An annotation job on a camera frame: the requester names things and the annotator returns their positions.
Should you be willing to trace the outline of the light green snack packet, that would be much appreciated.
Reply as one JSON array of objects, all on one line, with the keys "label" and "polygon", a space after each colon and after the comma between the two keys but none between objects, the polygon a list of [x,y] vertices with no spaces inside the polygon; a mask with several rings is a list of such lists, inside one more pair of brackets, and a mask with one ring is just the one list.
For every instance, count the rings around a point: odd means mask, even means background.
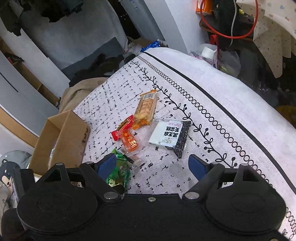
[{"label": "light green snack packet", "polygon": [[116,164],[114,170],[107,177],[106,183],[118,191],[125,192],[132,167],[140,167],[142,161],[136,155],[126,154],[116,149],[112,150],[112,154],[116,156]]}]

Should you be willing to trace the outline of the red candy bar wrapper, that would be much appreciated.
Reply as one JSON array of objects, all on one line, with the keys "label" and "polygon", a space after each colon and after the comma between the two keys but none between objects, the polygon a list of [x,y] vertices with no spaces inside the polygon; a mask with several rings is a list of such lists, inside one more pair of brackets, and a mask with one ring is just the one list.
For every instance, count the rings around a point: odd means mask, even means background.
[{"label": "red candy bar wrapper", "polygon": [[124,130],[128,130],[131,128],[134,124],[134,116],[130,115],[127,117],[118,127],[116,130],[111,132],[112,138],[117,141],[120,139],[120,133],[123,132]]}]

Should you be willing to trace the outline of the brown cardboard box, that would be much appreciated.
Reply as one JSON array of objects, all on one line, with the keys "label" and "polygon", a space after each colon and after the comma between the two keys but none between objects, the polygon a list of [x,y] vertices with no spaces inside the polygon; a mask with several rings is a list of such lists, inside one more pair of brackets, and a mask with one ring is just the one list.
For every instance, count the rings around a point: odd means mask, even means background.
[{"label": "brown cardboard box", "polygon": [[28,168],[42,176],[56,163],[79,167],[89,134],[88,124],[71,110],[48,118]]}]

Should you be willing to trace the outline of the orange snack packet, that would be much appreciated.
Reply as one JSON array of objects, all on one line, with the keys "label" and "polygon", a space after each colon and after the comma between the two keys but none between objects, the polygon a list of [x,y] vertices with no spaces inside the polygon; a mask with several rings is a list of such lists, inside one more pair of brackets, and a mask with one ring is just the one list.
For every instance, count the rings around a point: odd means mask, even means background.
[{"label": "orange snack packet", "polygon": [[128,130],[120,133],[120,140],[122,142],[122,152],[126,155],[135,155],[146,147],[144,141],[135,136],[133,126]]}]

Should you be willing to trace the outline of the white black snack packet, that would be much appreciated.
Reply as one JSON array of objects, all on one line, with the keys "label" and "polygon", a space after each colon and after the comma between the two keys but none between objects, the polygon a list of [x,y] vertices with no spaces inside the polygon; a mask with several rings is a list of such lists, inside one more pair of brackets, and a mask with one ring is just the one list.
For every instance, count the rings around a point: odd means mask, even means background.
[{"label": "white black snack packet", "polygon": [[182,158],[191,121],[155,119],[147,132],[147,143],[174,152],[178,159]]}]

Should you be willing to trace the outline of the white patterned bed cover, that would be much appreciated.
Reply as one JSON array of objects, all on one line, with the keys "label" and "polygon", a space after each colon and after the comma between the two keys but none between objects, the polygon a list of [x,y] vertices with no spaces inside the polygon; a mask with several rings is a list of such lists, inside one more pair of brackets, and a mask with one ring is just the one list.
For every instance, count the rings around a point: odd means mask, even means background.
[{"label": "white patterned bed cover", "polygon": [[226,167],[248,164],[284,198],[281,233],[295,240],[295,128],[242,81],[169,48],[149,49],[121,67],[75,108],[91,128],[84,161],[98,162],[121,146],[111,132],[133,114],[140,95],[157,92],[156,119],[190,121],[184,152],[143,146],[129,194],[183,194],[196,182],[195,154]]}]

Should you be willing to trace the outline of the beige blanket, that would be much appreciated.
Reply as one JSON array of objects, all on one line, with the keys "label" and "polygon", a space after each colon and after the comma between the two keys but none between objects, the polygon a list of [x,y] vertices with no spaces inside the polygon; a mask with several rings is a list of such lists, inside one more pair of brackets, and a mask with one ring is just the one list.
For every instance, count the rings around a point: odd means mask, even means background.
[{"label": "beige blanket", "polygon": [[78,82],[73,87],[67,88],[60,101],[59,113],[74,110],[83,99],[99,85],[102,85],[107,79],[107,77],[85,79]]}]

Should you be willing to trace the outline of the orange biscuit pack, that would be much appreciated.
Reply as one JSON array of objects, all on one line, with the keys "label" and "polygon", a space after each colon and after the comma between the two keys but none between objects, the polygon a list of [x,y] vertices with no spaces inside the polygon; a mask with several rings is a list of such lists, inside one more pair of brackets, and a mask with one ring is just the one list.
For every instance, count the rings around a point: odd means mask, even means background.
[{"label": "orange biscuit pack", "polygon": [[157,103],[157,91],[155,89],[140,95],[139,103],[133,115],[135,123],[150,124]]}]

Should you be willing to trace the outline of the white wardrobe door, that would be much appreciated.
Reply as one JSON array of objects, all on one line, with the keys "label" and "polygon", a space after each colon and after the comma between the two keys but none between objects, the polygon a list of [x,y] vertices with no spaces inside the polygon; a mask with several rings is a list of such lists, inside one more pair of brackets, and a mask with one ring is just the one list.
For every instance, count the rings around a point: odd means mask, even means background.
[{"label": "white wardrobe door", "polygon": [[47,119],[57,113],[1,53],[1,125],[35,147]]}]

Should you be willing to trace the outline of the black clothes heap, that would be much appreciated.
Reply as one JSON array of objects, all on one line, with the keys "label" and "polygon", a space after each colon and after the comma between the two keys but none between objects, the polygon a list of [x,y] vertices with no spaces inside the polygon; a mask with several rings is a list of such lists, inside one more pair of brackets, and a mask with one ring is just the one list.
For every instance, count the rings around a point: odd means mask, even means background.
[{"label": "black clothes heap", "polygon": [[133,53],[128,54],[127,57],[118,55],[117,57],[110,58],[106,58],[104,54],[100,54],[88,68],[81,69],[74,74],[74,77],[70,80],[69,86],[73,87],[85,79],[110,77],[120,68],[120,64],[125,65],[135,57],[136,55]]}]

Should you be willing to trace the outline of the blue shiny bag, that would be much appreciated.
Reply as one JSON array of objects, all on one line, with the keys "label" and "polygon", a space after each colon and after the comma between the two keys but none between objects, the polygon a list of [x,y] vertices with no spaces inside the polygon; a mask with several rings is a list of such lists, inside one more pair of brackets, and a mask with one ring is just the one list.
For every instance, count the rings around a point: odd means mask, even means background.
[{"label": "blue shiny bag", "polygon": [[153,41],[149,44],[144,44],[144,46],[141,48],[141,52],[144,52],[146,51],[147,49],[150,49],[150,48],[158,48],[158,47],[161,47],[161,42],[156,40],[156,41]]}]

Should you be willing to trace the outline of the dotted cream tablecloth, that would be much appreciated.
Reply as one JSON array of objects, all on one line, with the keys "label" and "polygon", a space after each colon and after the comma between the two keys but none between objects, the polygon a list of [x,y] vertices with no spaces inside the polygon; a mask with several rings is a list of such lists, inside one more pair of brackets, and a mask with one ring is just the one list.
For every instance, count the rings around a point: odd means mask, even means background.
[{"label": "dotted cream tablecloth", "polygon": [[276,78],[282,75],[283,58],[295,54],[295,9],[295,1],[258,1],[253,42]]}]

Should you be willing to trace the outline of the orange tissue box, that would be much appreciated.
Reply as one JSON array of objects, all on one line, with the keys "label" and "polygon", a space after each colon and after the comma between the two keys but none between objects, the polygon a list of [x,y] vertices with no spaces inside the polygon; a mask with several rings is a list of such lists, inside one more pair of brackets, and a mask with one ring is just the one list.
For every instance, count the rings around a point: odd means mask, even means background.
[{"label": "orange tissue box", "polygon": [[211,15],[213,12],[213,1],[204,0],[203,5],[201,5],[202,0],[197,0],[196,13],[200,14],[201,10],[203,14]]}]

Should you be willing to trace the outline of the hanging dark clothes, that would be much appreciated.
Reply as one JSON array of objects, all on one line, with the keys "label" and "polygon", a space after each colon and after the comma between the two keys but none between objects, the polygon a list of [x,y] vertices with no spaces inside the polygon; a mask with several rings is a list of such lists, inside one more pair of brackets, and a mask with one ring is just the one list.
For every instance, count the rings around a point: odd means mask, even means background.
[{"label": "hanging dark clothes", "polygon": [[28,1],[1,1],[1,21],[6,30],[21,35],[20,17],[24,12],[34,11],[50,23],[59,21],[72,13],[79,13],[82,10],[84,1],[81,0],[28,0]]}]

